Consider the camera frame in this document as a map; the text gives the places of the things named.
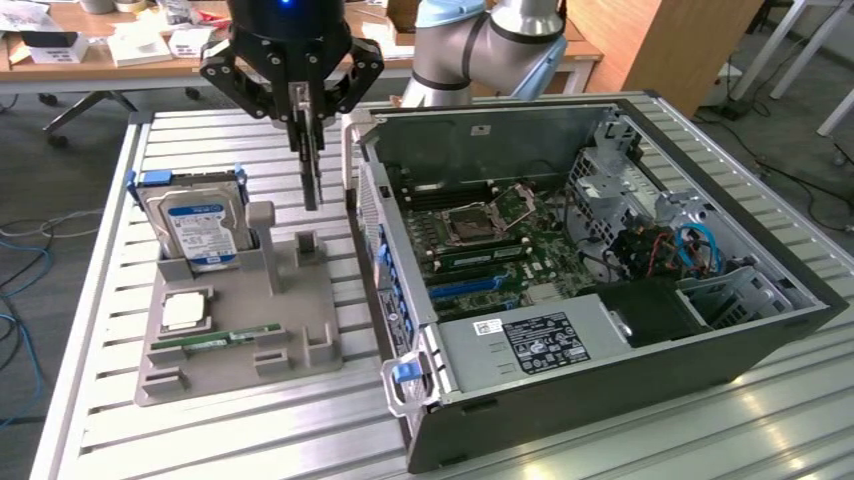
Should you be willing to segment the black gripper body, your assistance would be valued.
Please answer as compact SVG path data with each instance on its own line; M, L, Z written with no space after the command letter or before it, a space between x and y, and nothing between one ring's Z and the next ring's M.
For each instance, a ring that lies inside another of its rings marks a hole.
M350 53L352 37L342 1L230 1L227 66L242 59L270 81L326 78Z

